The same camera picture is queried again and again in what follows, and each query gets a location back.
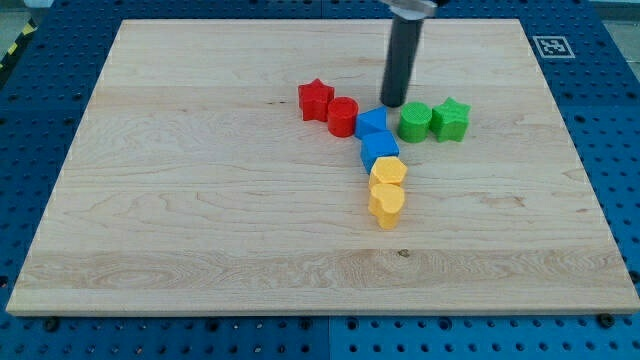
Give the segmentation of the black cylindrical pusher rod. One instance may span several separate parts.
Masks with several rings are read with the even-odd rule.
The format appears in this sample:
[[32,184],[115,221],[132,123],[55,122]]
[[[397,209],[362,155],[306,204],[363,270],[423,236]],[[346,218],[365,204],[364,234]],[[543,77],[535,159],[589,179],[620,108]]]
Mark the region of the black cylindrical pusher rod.
[[397,108],[405,103],[423,22],[398,15],[392,20],[380,93],[380,102],[387,107]]

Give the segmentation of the silver rod mount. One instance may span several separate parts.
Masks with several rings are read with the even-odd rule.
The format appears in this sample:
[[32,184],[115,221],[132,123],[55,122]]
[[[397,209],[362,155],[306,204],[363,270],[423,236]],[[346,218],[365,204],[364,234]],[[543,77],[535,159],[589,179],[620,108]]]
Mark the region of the silver rod mount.
[[437,10],[449,0],[380,0],[390,11],[405,20],[423,20],[436,16]]

